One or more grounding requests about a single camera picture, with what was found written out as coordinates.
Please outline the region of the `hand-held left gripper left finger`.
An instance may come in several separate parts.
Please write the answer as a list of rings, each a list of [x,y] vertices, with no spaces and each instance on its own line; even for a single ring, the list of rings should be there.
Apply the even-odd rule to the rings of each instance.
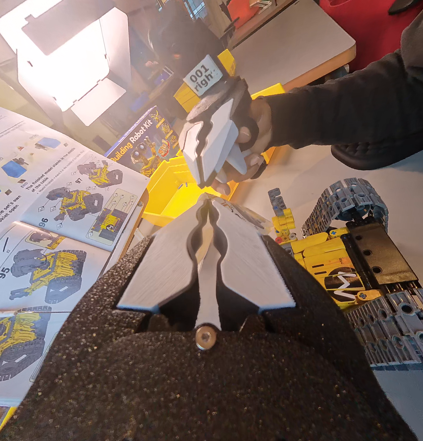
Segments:
[[[158,313],[186,292],[197,277],[209,200],[198,202],[152,235],[152,240],[117,308]]]

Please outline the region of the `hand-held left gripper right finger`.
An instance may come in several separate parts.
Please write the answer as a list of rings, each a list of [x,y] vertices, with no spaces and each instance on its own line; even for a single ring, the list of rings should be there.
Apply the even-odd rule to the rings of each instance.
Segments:
[[[296,306],[255,225],[211,201],[216,238],[224,241],[220,264],[225,287],[258,307],[259,312]]]

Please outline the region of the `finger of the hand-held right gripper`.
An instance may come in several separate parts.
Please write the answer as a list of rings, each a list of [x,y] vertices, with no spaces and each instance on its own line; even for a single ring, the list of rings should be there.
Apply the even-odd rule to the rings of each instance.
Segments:
[[[186,164],[200,188],[209,186],[210,158],[208,135],[210,123],[186,122],[179,136],[179,145]]]
[[[210,186],[225,162],[241,171],[241,150],[235,144],[239,130],[231,119],[232,107],[233,101],[227,101],[211,116],[212,128],[198,156],[202,171],[198,186]]]

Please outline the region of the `yellow storage bin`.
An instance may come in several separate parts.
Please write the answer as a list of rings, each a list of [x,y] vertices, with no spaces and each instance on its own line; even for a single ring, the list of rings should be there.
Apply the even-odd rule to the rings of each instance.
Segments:
[[[231,52],[226,49],[218,55],[222,65],[231,75],[235,74],[236,61]],[[264,90],[252,94],[253,99],[259,96],[272,96],[284,93],[281,83],[276,83]],[[191,111],[199,102],[199,97],[183,83],[174,98],[186,111]],[[186,161],[181,153],[177,158],[170,159],[168,164],[158,166],[147,186],[149,201],[143,212],[143,218],[148,222],[163,227],[174,218],[191,208],[203,192],[217,195],[225,200],[231,200],[239,183],[229,183],[231,192],[228,196],[217,193],[213,188],[200,189],[194,181]]]

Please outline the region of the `yellow grey tracked toy robot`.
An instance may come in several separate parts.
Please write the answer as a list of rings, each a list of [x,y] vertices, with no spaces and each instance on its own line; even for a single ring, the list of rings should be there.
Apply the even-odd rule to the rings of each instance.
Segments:
[[[279,188],[268,191],[276,243],[343,310],[377,371],[423,370],[423,287],[388,235],[389,210],[365,179],[325,189],[298,239]]]

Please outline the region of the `person's right forearm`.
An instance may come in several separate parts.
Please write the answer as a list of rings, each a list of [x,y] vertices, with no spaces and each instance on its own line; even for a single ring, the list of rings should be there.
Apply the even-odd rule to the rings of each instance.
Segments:
[[[423,10],[395,52],[342,78],[264,99],[269,147],[423,142]]]

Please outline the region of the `grey desk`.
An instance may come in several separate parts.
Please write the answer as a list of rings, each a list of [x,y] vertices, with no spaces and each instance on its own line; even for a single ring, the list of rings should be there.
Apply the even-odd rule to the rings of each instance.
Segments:
[[[259,179],[241,184],[234,200],[265,218],[273,215],[267,191],[278,187],[291,208],[297,233],[317,199],[344,178],[368,180],[389,208],[389,236],[423,286],[423,151],[390,167],[353,170],[334,159],[329,146],[277,149]],[[419,440],[423,440],[423,370],[376,371],[380,386]]]

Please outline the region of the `person's right hand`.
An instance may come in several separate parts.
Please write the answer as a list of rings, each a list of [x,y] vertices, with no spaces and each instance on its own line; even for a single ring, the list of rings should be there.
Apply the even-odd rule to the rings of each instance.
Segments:
[[[271,108],[266,99],[259,97],[253,100],[249,109],[249,116],[256,122],[259,134],[254,145],[251,147],[251,154],[244,158],[247,172],[245,174],[240,173],[226,161],[222,168],[226,175],[226,181],[220,182],[218,179],[214,179],[211,184],[211,187],[219,194],[229,195],[231,192],[230,181],[240,183],[252,179],[258,173],[259,169],[263,167],[264,157],[262,153],[270,145],[273,130]]]

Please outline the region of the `blue robot kit box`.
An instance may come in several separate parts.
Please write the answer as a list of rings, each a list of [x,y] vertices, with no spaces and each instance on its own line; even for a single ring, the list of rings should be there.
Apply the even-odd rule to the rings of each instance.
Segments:
[[[158,106],[148,109],[104,157],[150,178],[165,161],[177,156],[179,141]]]

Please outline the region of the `grey table with wooden edge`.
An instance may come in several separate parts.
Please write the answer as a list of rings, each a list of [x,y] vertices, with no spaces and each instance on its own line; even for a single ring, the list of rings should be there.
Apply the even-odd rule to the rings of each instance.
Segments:
[[[253,95],[281,84],[308,85],[356,57],[356,41],[314,1],[295,1],[241,41],[231,53],[236,74]]]

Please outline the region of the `open instruction booklet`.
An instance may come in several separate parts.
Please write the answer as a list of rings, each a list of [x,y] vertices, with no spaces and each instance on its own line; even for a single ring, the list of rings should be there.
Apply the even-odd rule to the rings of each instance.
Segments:
[[[0,107],[0,407],[16,407],[149,178]]]

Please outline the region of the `red cloth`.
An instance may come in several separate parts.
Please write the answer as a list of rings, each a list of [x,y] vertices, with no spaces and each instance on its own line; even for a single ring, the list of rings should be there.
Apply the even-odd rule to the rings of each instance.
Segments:
[[[423,0],[320,0],[316,3],[356,41],[355,72],[400,49],[403,30],[423,10]]]

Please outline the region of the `white metal book stand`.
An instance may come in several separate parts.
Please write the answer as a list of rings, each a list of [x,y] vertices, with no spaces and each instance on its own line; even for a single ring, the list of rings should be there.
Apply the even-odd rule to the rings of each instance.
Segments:
[[[131,83],[128,17],[110,0],[0,1],[21,87],[55,123],[90,126]]]

